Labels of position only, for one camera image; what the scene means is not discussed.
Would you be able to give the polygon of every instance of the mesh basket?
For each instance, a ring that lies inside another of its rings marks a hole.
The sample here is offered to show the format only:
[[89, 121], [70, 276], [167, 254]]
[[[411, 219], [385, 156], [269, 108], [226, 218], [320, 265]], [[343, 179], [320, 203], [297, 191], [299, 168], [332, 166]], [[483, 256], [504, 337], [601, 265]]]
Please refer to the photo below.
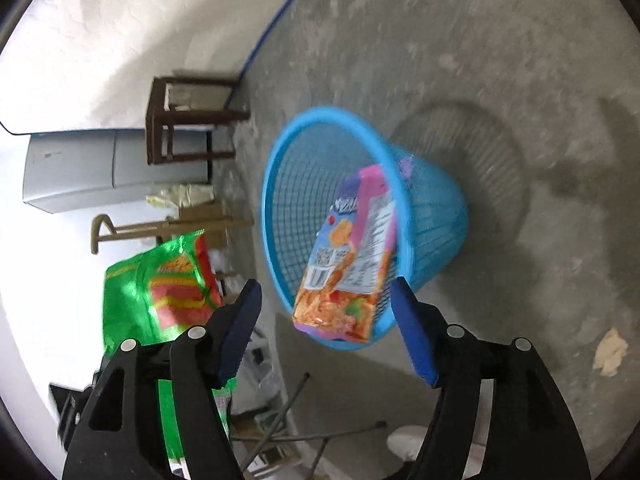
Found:
[[[412, 158], [403, 180], [398, 163]], [[375, 130], [340, 108], [312, 108], [296, 117], [271, 152], [262, 189], [262, 237], [276, 289], [293, 311], [316, 234], [337, 187], [361, 168], [379, 164], [396, 201], [398, 250], [395, 271], [418, 290], [460, 250], [468, 229], [466, 204], [455, 181], [438, 167], [389, 144]], [[381, 295], [370, 342], [396, 320]], [[316, 338], [335, 349], [363, 345]]]

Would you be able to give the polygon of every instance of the metal rod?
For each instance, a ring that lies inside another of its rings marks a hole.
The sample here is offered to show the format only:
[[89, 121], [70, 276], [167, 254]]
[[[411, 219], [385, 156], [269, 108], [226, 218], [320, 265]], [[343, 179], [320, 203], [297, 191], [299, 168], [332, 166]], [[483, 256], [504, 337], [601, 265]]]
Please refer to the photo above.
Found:
[[314, 458], [314, 462], [311, 465], [309, 474], [306, 476], [306, 480], [314, 480], [314, 472], [316, 471], [316, 467], [318, 467], [318, 462], [320, 462], [320, 459], [322, 458], [322, 453], [324, 453], [324, 448], [326, 447], [326, 445], [329, 443], [330, 440], [331, 440], [330, 438], [326, 438], [322, 441], [322, 444], [320, 444], [320, 449], [318, 449], [318, 453]]
[[269, 426], [269, 429], [267, 430], [267, 432], [258, 441], [258, 444], [256, 444], [255, 447], [251, 450], [251, 453], [249, 453], [246, 457], [244, 457], [244, 460], [242, 460], [242, 463], [240, 465], [240, 471], [242, 471], [243, 473], [246, 471], [246, 469], [249, 467], [249, 464], [254, 461], [254, 458], [258, 456], [258, 453], [260, 453], [260, 450], [269, 441], [269, 439], [271, 438], [271, 435], [275, 433], [276, 429], [284, 419], [285, 415], [287, 415], [289, 408], [291, 407], [293, 402], [296, 400], [296, 398], [299, 396], [300, 392], [302, 391], [302, 388], [304, 388], [305, 383], [308, 381], [309, 377], [311, 377], [311, 375], [308, 372], [305, 372], [305, 374], [302, 376], [302, 379], [298, 383], [298, 386], [293, 392], [293, 395], [284, 404], [284, 406], [281, 407], [280, 411], [278, 412], [278, 415], [276, 415], [276, 418], [273, 419], [273, 422]]
[[[335, 438], [342, 436], [349, 436], [359, 433], [366, 433], [367, 431], [380, 430], [386, 428], [386, 420], [379, 420], [371, 426], [366, 428], [360, 428], [359, 430], [347, 430], [337, 431], [335, 433], [318, 433], [309, 435], [285, 435], [285, 436], [272, 436], [269, 442], [304, 442], [307, 440], [324, 440], [326, 438]], [[260, 436], [235, 436], [231, 435], [231, 440], [237, 440], [238, 442], [259, 442]]]

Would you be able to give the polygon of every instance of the gray floor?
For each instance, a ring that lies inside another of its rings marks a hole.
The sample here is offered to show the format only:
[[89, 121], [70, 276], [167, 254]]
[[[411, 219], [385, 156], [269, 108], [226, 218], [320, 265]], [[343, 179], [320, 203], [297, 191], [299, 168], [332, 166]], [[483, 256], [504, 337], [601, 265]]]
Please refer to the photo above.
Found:
[[[235, 138], [257, 219], [274, 140], [317, 104], [356, 112], [457, 177], [472, 232], [419, 297], [479, 337], [529, 337], [599, 472], [640, 418], [640, 36], [620, 3], [296, 0], [246, 90], [252, 122]], [[313, 343], [284, 316], [257, 228], [254, 246], [286, 384], [313, 375], [300, 427], [427, 422], [434, 395], [398, 332], [353, 353]], [[612, 326], [630, 349], [608, 378], [591, 364]], [[327, 457], [379, 477], [398, 465], [385, 436], [334, 442]]]

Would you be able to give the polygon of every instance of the plastic bag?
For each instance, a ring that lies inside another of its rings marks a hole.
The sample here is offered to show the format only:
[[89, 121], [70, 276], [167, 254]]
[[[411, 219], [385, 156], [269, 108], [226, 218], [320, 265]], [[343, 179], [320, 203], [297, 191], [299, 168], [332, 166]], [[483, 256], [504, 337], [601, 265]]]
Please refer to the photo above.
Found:
[[[221, 306], [202, 234], [174, 238], [107, 269], [102, 303], [105, 353], [113, 354], [128, 338], [143, 345], [172, 341], [189, 327], [205, 324]], [[227, 433], [226, 404], [234, 387], [235, 379], [213, 391]], [[184, 453], [170, 381], [159, 381], [158, 389], [167, 454], [179, 460]]]

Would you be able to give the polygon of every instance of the nutrition label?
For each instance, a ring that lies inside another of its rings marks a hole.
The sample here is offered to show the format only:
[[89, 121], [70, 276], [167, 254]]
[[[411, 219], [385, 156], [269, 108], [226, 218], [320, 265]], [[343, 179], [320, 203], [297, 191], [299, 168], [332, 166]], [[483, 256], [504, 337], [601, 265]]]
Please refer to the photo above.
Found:
[[360, 251], [336, 285], [336, 290], [356, 294], [372, 294], [375, 291], [394, 208], [390, 191], [369, 200], [369, 214]]
[[345, 246], [340, 249], [319, 248], [313, 265], [309, 265], [306, 271], [304, 287], [308, 290], [320, 290], [326, 284], [332, 271], [342, 261], [349, 251]]

